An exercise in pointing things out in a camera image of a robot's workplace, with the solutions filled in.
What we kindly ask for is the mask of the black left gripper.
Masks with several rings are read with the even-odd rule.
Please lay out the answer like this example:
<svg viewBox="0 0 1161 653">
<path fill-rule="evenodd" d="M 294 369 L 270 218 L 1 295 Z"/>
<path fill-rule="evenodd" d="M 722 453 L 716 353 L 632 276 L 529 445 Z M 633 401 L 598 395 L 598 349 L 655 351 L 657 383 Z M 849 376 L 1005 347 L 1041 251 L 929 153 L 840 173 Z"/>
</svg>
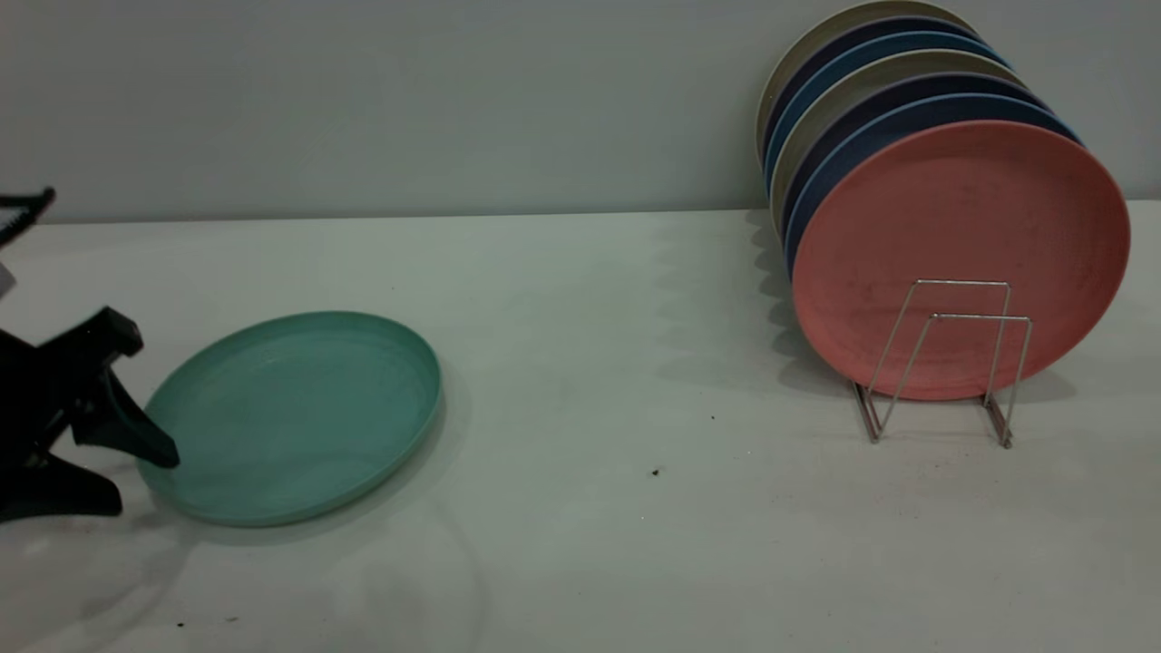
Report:
<svg viewBox="0 0 1161 653">
<path fill-rule="evenodd" d="M 180 464 L 178 447 L 111 371 L 121 356 L 140 352 L 140 329 L 104 307 L 38 346 L 1 332 L 1 521 L 123 512 L 111 480 L 58 455 L 33 455 L 52 445 L 49 426 L 72 410 L 80 445 L 136 455 L 163 471 Z M 33 455 L 31 462 L 26 462 Z"/>
</svg>

